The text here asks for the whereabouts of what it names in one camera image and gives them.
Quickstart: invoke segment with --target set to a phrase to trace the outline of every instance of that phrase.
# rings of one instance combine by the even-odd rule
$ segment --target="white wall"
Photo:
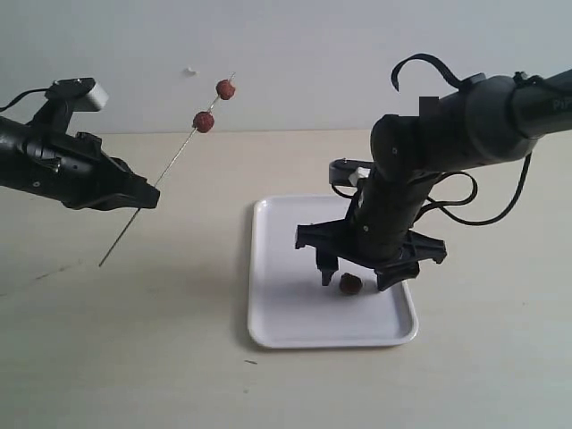
[[[416,52],[460,76],[567,70],[571,13],[562,0],[6,0],[0,104],[94,76],[111,101],[74,129],[183,131],[236,71],[240,92],[216,113],[218,130],[366,129],[386,112],[416,114],[419,95],[449,91],[417,64],[393,91],[391,67]],[[189,65],[198,77],[182,74]],[[35,97],[11,115],[27,119]]]

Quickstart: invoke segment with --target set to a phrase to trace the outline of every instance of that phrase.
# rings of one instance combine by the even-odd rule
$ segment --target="white tray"
[[[277,349],[395,346],[413,340],[418,321],[405,282],[378,292],[375,274],[340,259],[330,286],[322,286],[315,250],[294,248],[296,226],[341,219],[348,201],[330,196],[272,197],[255,207],[248,331],[259,345]],[[364,288],[344,296],[344,273]]]

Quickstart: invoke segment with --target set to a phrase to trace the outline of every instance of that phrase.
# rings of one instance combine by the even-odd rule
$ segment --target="table surface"
[[[104,145],[153,181],[184,137]],[[410,282],[419,334],[388,349],[267,351],[246,330],[253,203],[328,193],[328,163],[368,159],[368,131],[198,136],[103,268],[131,210],[0,189],[0,426],[569,427],[571,139],[541,142],[505,221],[418,224],[449,256]],[[480,196],[457,212],[499,213],[519,169],[475,171]]]

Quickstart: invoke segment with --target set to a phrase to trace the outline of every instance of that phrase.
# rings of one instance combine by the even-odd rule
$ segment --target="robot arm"
[[[410,60],[434,65],[457,92],[441,99],[421,98],[419,116],[385,115],[372,129],[372,163],[331,164],[332,185],[357,188],[346,216],[299,225],[296,238],[296,248],[315,248],[324,285],[338,270],[339,257],[373,269],[378,290],[417,277],[421,260],[439,264],[447,256],[444,242],[411,231],[426,211],[426,200],[439,208],[429,198],[433,185],[462,170],[525,158],[516,197],[496,222],[516,203],[537,140],[572,130],[572,71],[547,80],[529,79],[524,73],[458,80],[440,60],[420,54],[394,69],[396,88],[397,75]],[[359,168],[369,174],[360,175]]]
[[[91,78],[59,80],[46,89],[46,98],[25,125],[0,116],[0,185],[72,209],[155,208],[159,191],[101,150],[99,137],[66,134],[73,112],[103,108],[107,94],[101,87]]]

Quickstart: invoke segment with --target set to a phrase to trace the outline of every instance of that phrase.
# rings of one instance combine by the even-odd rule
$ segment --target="brown food ball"
[[[213,125],[215,125],[215,118],[210,112],[199,112],[195,115],[193,119],[193,127],[197,129],[198,132],[209,132]]]
[[[230,100],[234,96],[236,88],[233,87],[228,79],[221,80],[216,84],[216,93],[222,100]]]
[[[350,273],[345,273],[340,278],[340,290],[345,295],[357,295],[363,286],[361,279]]]

